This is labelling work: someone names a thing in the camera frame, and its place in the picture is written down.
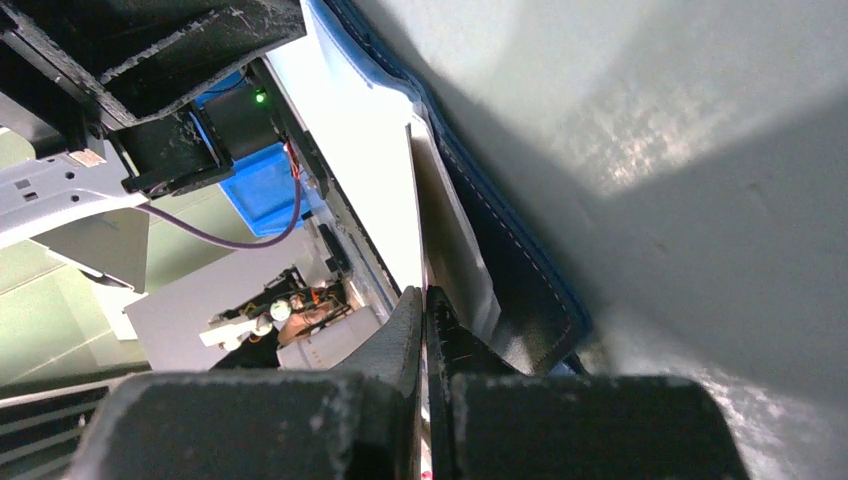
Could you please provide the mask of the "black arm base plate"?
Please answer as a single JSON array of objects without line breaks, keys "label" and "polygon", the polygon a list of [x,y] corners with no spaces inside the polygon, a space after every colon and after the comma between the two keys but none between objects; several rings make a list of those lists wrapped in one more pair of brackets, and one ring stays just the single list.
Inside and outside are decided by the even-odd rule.
[{"label": "black arm base plate", "polygon": [[390,316],[400,296],[397,284],[355,213],[324,150],[306,126],[270,60],[265,56],[254,59],[248,63],[247,71],[251,81],[268,95],[274,129],[291,145],[313,215],[334,231],[363,297],[380,316]]}]

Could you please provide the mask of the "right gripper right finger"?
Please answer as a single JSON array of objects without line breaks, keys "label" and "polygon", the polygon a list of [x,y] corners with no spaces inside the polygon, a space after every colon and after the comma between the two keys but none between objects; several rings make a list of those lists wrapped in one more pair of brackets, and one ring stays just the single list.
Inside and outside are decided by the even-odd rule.
[{"label": "right gripper right finger", "polygon": [[745,479],[718,403],[679,376],[528,376],[426,293],[438,479]]}]

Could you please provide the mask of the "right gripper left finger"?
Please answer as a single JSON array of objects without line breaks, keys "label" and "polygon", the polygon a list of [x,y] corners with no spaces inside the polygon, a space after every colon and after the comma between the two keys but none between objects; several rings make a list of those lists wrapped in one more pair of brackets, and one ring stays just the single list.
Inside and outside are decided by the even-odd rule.
[{"label": "right gripper left finger", "polygon": [[423,299],[328,370],[147,373],[97,408],[70,479],[416,479]]}]

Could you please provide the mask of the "blue card holder wallet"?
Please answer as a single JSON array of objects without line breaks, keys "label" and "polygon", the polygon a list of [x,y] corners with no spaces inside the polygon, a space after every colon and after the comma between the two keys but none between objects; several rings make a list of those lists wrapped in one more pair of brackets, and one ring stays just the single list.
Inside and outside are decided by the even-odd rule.
[{"label": "blue card holder wallet", "polygon": [[352,2],[302,9],[309,58],[272,63],[394,279],[442,288],[462,324],[522,373],[583,373],[592,322],[579,294],[429,87]]}]

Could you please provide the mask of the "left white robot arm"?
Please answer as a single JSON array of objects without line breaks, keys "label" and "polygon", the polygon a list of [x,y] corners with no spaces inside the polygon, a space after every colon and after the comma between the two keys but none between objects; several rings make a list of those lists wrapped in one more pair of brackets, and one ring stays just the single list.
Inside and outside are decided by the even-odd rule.
[{"label": "left white robot arm", "polygon": [[1,124],[32,158],[1,171],[1,243],[232,176],[284,135],[268,51],[296,1],[5,1]]}]

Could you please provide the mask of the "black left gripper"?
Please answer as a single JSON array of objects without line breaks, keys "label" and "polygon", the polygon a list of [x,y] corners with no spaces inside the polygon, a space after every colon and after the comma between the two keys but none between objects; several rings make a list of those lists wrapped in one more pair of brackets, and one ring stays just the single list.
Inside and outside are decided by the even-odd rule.
[{"label": "black left gripper", "polygon": [[305,33],[297,1],[16,1],[1,8],[1,125],[37,159],[121,130],[124,186],[183,195],[280,139],[263,89],[185,104]]}]

